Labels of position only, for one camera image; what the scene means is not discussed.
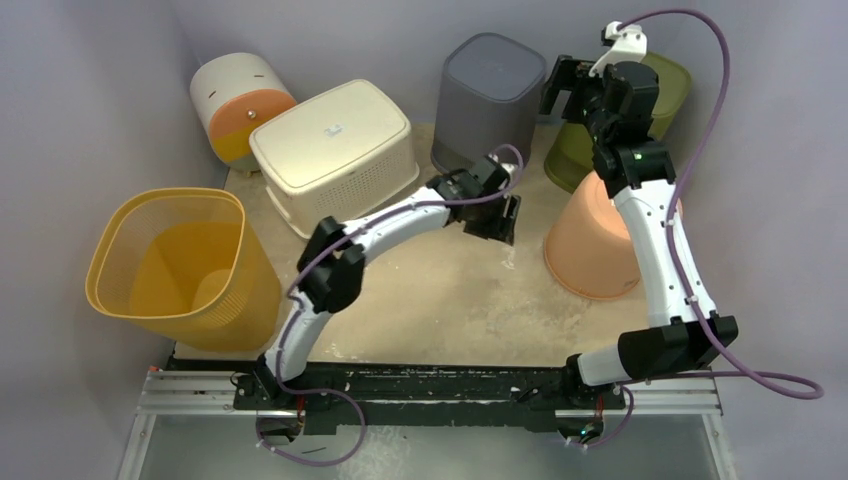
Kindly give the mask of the grey plastic basket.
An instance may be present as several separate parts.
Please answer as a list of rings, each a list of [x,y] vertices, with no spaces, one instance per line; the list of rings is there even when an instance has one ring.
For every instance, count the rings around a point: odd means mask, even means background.
[[[434,167],[467,168],[502,144],[528,163],[546,74],[541,54],[504,35],[479,33],[461,44],[442,68]]]

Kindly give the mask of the green plastic basket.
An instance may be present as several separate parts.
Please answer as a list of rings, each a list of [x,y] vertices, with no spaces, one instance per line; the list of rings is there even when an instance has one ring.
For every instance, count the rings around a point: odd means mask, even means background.
[[[659,96],[649,134],[656,140],[662,140],[687,98],[692,78],[683,66],[654,52],[648,52],[642,63],[658,75]],[[573,193],[592,170],[592,142],[586,128],[567,121],[560,128],[543,167],[556,186]]]

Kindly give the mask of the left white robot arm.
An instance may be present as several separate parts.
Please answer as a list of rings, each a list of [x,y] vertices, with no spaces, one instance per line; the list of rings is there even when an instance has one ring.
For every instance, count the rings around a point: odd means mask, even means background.
[[[366,268],[379,256],[418,235],[461,223],[467,234],[513,244],[521,199],[512,191],[526,162],[504,161],[515,150],[503,145],[468,169],[437,175],[410,196],[374,214],[339,221],[319,221],[286,289],[291,310],[282,330],[259,358],[269,373],[259,395],[272,408],[297,399],[298,382],[308,357],[333,315],[360,296]]]

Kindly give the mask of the white plastic basket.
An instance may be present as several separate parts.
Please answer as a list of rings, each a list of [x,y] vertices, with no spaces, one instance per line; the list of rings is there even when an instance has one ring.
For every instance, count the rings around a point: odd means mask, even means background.
[[[409,119],[365,79],[277,115],[256,128],[248,144],[273,206],[302,238],[327,216],[367,215],[420,174]]]

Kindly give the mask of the yellow plastic basket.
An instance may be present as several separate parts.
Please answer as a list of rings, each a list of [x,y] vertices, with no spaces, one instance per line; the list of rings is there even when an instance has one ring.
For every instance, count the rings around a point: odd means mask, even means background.
[[[127,200],[85,281],[99,313],[198,350],[255,350],[273,335],[282,287],[233,194],[155,189]]]

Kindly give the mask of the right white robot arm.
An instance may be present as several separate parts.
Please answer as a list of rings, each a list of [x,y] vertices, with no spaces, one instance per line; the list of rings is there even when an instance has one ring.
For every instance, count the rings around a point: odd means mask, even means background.
[[[638,61],[594,74],[589,62],[561,55],[544,84],[541,113],[550,112],[562,91],[570,94],[562,117],[588,131],[594,171],[627,227],[648,307],[647,328],[567,360],[561,392],[584,407],[601,386],[707,367],[737,338],[738,325],[718,314],[700,281],[674,197],[671,156],[649,132],[658,74]]]

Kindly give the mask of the orange plastic basin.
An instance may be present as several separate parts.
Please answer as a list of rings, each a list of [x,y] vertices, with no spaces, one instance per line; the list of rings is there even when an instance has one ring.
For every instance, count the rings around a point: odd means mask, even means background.
[[[618,298],[638,282],[648,304],[668,310],[681,287],[666,240],[675,185],[648,181],[614,197],[598,174],[585,177],[544,242],[544,258],[570,291],[596,300]]]

